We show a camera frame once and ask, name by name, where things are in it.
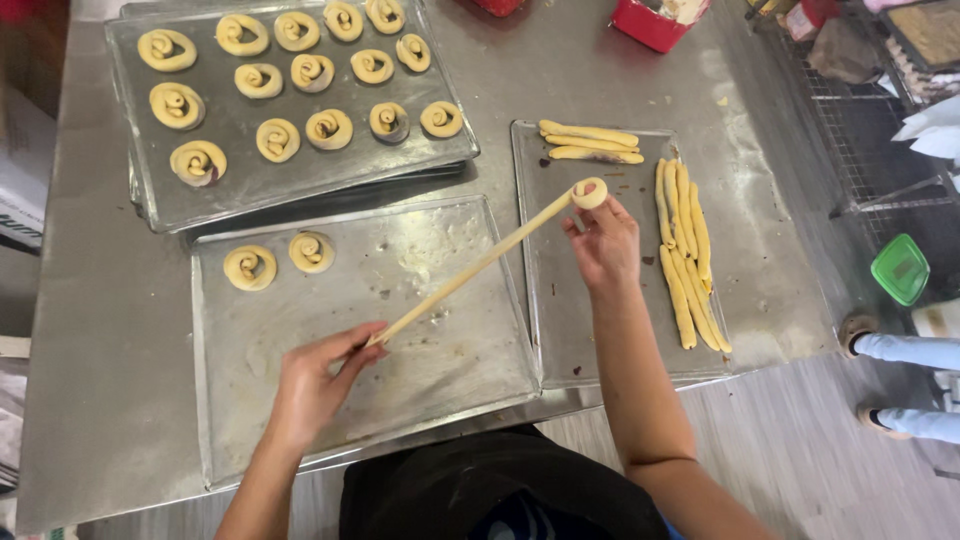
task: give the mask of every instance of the person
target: person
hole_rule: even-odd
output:
[[[533,426],[462,436],[350,465],[340,538],[772,538],[697,462],[640,289],[639,229],[615,200],[562,227],[587,284],[600,385],[624,474],[564,449]],[[357,374],[386,352],[374,322],[282,358],[263,438],[217,531],[285,538],[304,449]],[[327,365],[344,356],[335,377]]]
[[[891,362],[960,370],[960,339],[880,333],[879,322],[868,313],[848,315],[837,337],[849,358],[866,355]],[[861,425],[894,439],[922,437],[960,444],[960,413],[860,404],[856,418]]]

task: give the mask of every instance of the red container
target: red container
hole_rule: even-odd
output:
[[[514,12],[523,0],[473,0],[473,3],[496,17],[505,17]]]
[[[700,20],[709,5],[709,0],[704,2],[697,18],[684,25],[657,14],[637,0],[618,0],[616,9],[610,15],[610,21],[630,37],[655,51],[666,53]]]

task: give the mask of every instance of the left hand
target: left hand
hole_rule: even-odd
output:
[[[386,321],[365,323],[283,355],[265,436],[287,450],[305,451],[340,409],[360,371],[387,354],[380,344],[360,348],[386,327]],[[330,363],[341,357],[346,358],[340,372],[330,375]]]

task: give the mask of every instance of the shoe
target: shoe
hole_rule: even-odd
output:
[[[870,418],[870,413],[873,411],[879,412],[880,409],[870,407],[870,406],[860,405],[856,408],[856,419],[863,426],[866,426],[871,430],[877,430],[883,433],[884,435],[890,437],[891,439],[903,440],[903,439],[909,439],[913,437],[913,435],[911,435],[910,433],[904,433],[903,431],[893,431],[890,428],[887,428],[886,426],[878,422],[874,422],[874,420]]]
[[[853,342],[857,337],[865,333],[876,333],[880,330],[880,322],[871,314],[854,311],[844,317],[843,324],[840,325],[840,331],[837,333],[837,340],[840,341],[840,350],[847,358],[859,356],[859,353],[853,350]]]

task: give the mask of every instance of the jeans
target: jeans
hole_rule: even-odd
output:
[[[882,360],[960,371],[960,339],[868,333],[857,338],[853,349]],[[876,418],[894,431],[960,444],[960,413],[884,408]]]

